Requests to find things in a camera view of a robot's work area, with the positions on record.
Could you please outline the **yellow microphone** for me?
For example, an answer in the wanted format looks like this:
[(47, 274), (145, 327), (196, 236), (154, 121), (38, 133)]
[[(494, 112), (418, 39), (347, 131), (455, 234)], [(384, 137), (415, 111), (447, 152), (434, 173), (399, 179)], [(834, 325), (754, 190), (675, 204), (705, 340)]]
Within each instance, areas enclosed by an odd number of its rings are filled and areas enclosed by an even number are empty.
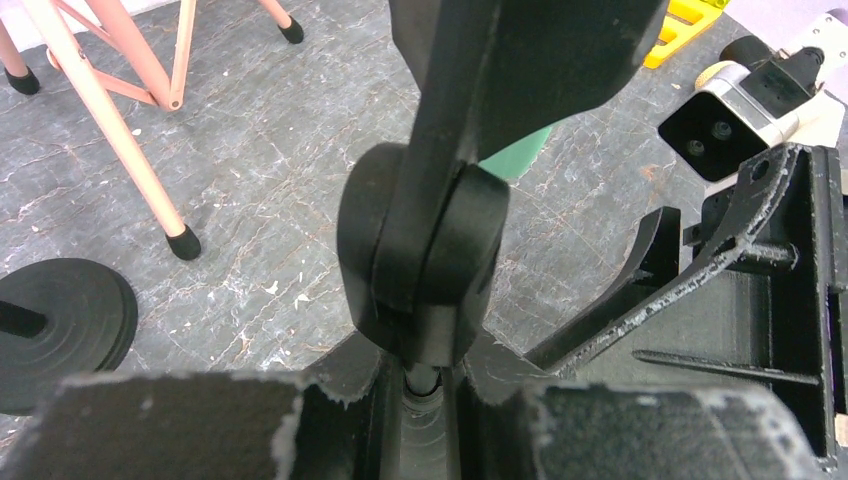
[(728, 61), (719, 61), (704, 69), (695, 79), (694, 88), (700, 90), (704, 85), (713, 78), (718, 72), (729, 64)]

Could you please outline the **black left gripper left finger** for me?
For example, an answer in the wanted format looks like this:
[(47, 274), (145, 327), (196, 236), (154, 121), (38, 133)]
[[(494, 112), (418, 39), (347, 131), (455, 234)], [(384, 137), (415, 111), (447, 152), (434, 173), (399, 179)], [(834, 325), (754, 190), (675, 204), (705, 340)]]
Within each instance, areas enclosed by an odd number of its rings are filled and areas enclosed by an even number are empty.
[(75, 375), (5, 479), (395, 479), (399, 360), (358, 334), (301, 371)]

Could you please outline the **green microphone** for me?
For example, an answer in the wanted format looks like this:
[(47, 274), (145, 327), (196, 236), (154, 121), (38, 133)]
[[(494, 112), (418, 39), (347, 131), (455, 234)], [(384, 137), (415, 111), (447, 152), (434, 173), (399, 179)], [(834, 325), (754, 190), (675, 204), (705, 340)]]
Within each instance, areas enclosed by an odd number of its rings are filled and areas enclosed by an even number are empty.
[(480, 167), (504, 181), (520, 178), (536, 160), (552, 130), (550, 125), (514, 142), (481, 161)]

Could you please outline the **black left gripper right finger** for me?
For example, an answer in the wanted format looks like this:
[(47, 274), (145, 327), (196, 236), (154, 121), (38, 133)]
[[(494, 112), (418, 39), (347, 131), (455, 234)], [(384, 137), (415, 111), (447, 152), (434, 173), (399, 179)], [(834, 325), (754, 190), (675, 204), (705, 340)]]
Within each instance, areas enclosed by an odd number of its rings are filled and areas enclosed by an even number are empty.
[(488, 334), (443, 372), (452, 479), (820, 479), (789, 409), (755, 385), (544, 374)]

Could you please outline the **black microphone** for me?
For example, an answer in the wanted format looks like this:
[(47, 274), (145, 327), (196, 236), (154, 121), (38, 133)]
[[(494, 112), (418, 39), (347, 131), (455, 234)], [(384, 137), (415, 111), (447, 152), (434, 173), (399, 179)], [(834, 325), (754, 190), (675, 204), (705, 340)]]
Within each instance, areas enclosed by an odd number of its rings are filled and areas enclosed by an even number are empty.
[(758, 37), (746, 35), (727, 44), (720, 52), (719, 60), (732, 61), (754, 71), (773, 55), (774, 52)]

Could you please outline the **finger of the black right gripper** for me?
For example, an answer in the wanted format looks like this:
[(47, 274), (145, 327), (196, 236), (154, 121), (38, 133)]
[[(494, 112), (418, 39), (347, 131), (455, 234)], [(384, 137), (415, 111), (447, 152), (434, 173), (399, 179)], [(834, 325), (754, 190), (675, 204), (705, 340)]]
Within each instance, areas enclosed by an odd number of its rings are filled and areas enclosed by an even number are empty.
[(610, 383), (746, 384), (785, 404), (821, 458), (847, 411), (847, 199), (833, 148), (741, 164), (681, 224), (679, 273), (549, 371)]
[(619, 319), (678, 275), (680, 235), (679, 209), (665, 206), (644, 216), (618, 276), (589, 306), (529, 350), (526, 359), (554, 371), (611, 333)]

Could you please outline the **black microphone stand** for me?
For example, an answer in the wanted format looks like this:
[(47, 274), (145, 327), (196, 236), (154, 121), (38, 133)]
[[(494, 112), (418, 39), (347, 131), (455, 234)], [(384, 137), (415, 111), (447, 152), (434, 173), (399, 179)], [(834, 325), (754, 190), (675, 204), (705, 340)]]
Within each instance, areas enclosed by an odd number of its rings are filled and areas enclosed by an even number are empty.
[(355, 164), (337, 252), (357, 331), (403, 367), (407, 403), (382, 454), (444, 479), (437, 395), (488, 308), (510, 189), (482, 163), (614, 97), (660, 33), (663, 1), (393, 1), (393, 42), (419, 90), (407, 144)]
[(128, 281), (91, 260), (44, 260), (3, 276), (2, 413), (29, 415), (63, 378), (116, 369), (138, 317)]

